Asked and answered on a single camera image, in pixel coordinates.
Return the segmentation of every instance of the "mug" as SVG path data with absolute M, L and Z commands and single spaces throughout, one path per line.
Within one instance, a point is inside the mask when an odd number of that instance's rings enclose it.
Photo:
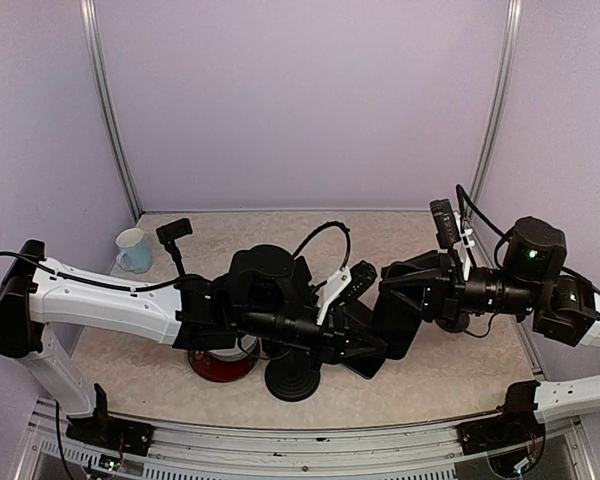
M 120 233 L 116 245 L 120 250 L 116 263 L 124 271 L 144 273 L 151 268 L 151 250 L 141 229 L 129 228 Z

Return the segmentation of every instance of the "white wall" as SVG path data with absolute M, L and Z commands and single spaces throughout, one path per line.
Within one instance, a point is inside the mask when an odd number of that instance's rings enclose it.
M 98 109 L 77 1 L 0 0 L 0 249 L 25 240 L 103 271 L 131 223 Z M 0 260 L 0 280 L 9 260 Z M 61 335 L 70 344 L 75 330 Z M 0 479 L 38 386 L 0 357 Z
M 563 229 L 567 264 L 600 287 L 600 1 L 524 2 L 480 206 L 501 229 L 525 215 Z M 535 338 L 550 379 L 600 373 L 600 349 Z M 600 465 L 600 415 L 584 425 Z
M 143 206 L 427 208 L 473 176 L 507 3 L 97 2 Z

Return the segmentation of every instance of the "enclosure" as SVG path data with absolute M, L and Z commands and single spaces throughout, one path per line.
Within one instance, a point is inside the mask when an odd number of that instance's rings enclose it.
M 352 262 L 380 274 L 438 248 L 429 204 L 455 206 L 456 184 L 505 231 L 525 216 L 564 231 L 568 266 L 600 288 L 600 2 L 0 1 L 0 250 L 39 239 L 75 268 L 165 281 L 178 272 L 154 232 L 186 217 L 185 266 L 215 278 L 236 251 L 293 250 L 336 220 Z M 470 219 L 493 267 L 499 238 Z M 141 275 L 114 266 L 136 225 L 153 255 Z M 307 248 L 315 279 L 341 249 L 338 232 Z M 600 348 L 530 319 L 484 340 L 423 323 L 377 377 L 328 366 L 289 404 L 262 362 L 218 385 L 168 346 L 54 330 L 112 412 L 156 426 L 121 478 L 497 478 L 456 424 L 493 414 L 514 382 L 600 374 Z M 53 408 L 0 356 L 0 479 L 64 478 Z M 549 423 L 546 441 L 528 478 L 600 479 L 600 413 Z M 84 478 L 100 451 L 64 447 Z

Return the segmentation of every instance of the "marble surface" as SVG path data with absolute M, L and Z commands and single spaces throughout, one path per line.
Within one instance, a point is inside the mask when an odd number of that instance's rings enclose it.
M 436 248 L 428 213 L 405 212 L 239 212 L 144 215 L 138 227 L 148 235 L 154 255 L 149 272 L 116 276 L 161 281 L 176 276 L 155 237 L 156 227 L 183 216 L 194 235 L 180 240 L 185 267 L 207 278 L 227 271 L 233 253 L 259 243 L 290 251 L 316 226 L 341 220 L 351 229 L 350 265 L 365 259 L 380 267 Z M 327 230 L 304 254 L 315 281 L 340 264 L 344 237 Z M 363 296 L 373 306 L 376 288 Z M 481 333 L 486 318 L 474 319 Z M 252 428 L 346 428 L 441 420 L 492 410 L 507 387 L 532 379 L 514 325 L 496 319 L 492 333 L 479 340 L 449 334 L 423 323 L 407 356 L 388 361 L 367 381 L 342 366 L 325 365 L 318 391 L 299 403 L 271 396 L 264 385 L 264 362 L 245 378 L 215 384 L 198 377 L 185 353 L 127 334 L 84 329 L 74 352 L 83 372 L 100 383 L 112 411 L 187 423 Z

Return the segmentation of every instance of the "black round base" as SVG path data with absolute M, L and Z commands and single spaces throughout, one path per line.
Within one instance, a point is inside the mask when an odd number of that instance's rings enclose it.
M 318 389 L 320 372 L 288 367 L 284 359 L 269 362 L 264 381 L 271 394 L 285 402 L 300 402 Z
M 436 320 L 438 326 L 445 332 L 462 333 L 469 326 L 469 315 L 462 313 L 455 320 Z

